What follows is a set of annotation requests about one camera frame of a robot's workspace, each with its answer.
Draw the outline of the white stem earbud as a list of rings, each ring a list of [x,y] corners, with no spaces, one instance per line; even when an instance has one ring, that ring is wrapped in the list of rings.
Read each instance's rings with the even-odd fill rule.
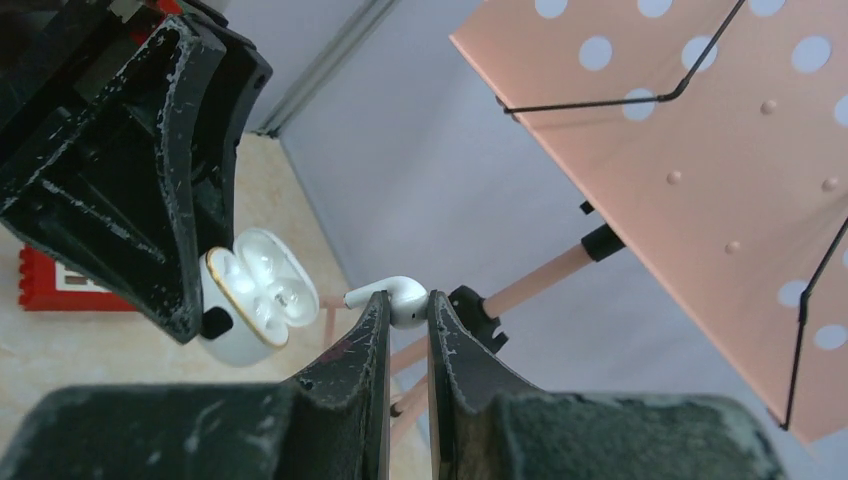
[[[429,293],[424,286],[408,276],[391,276],[348,291],[343,303],[348,309],[364,307],[374,293],[388,295],[390,324],[399,330],[417,328],[427,321]]]

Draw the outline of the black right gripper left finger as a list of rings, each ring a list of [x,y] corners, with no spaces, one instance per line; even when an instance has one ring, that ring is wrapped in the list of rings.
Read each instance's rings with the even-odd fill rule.
[[[45,396],[5,479],[385,479],[386,293],[311,364],[270,383],[82,385]]]

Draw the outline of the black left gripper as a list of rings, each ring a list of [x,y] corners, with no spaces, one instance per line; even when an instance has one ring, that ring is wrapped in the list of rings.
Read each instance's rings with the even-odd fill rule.
[[[272,74],[225,25],[204,1],[1,3],[3,226],[179,343],[201,326],[200,256],[233,242],[236,148]],[[133,54],[83,99],[116,40]]]

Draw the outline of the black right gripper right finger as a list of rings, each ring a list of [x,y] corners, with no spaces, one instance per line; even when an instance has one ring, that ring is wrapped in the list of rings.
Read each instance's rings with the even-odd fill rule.
[[[548,392],[430,294],[428,373],[437,479],[783,479],[762,424],[715,395]]]

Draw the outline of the white charging case gold trim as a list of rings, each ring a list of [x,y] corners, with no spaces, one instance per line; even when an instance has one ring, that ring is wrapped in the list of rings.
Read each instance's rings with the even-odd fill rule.
[[[318,317],[319,295],[290,248],[274,233],[243,231],[231,248],[199,260],[202,318],[197,340],[219,362],[252,366],[284,348],[292,329]]]

